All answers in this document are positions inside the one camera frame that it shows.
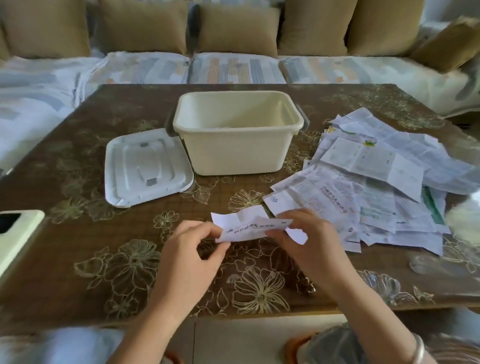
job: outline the table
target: table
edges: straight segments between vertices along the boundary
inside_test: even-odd
[[[105,146],[160,128],[192,91],[278,90],[311,124],[294,137],[283,168],[245,176],[196,176],[193,186],[130,209],[104,199]],[[449,153],[480,164],[480,143],[394,85],[104,85],[0,181],[1,210],[40,209],[48,220],[3,277],[0,334],[68,325],[119,325],[140,312],[156,278],[164,241],[184,219],[208,220],[262,203],[269,185],[302,167],[337,114],[368,107],[399,130],[439,138]],[[462,197],[449,195],[449,205]],[[362,245],[349,257],[393,309],[480,306],[480,252],[445,236],[445,257],[419,249]],[[199,246],[208,256],[212,240]],[[233,244],[193,316],[331,313],[291,259],[262,239]]]

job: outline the wall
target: wall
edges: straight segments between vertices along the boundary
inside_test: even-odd
[[[461,15],[480,18],[480,1],[425,0],[422,21],[451,21]]]

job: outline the box lid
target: box lid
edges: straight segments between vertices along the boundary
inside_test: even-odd
[[[192,166],[179,137],[165,129],[119,136],[107,144],[105,199],[128,208],[187,190]]]

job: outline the silver bangle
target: silver bangle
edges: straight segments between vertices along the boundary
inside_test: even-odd
[[[423,357],[425,356],[425,344],[419,335],[413,334],[413,337],[417,342],[417,347],[415,349],[415,356],[413,357],[412,364],[421,364],[421,362],[423,362]]]

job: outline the box handle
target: box handle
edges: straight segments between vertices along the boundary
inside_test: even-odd
[[[167,116],[167,121],[165,122],[165,131],[170,138],[180,136],[175,129],[173,129],[173,119],[175,118],[174,110],[170,110],[170,113]]]
[[[297,110],[299,111],[300,115],[303,118],[303,126],[300,129],[300,133],[304,133],[307,131],[308,127],[310,126],[310,119],[307,117],[307,115],[305,115],[305,113],[303,112],[303,109],[300,107],[299,104],[295,104],[295,106],[297,107]]]

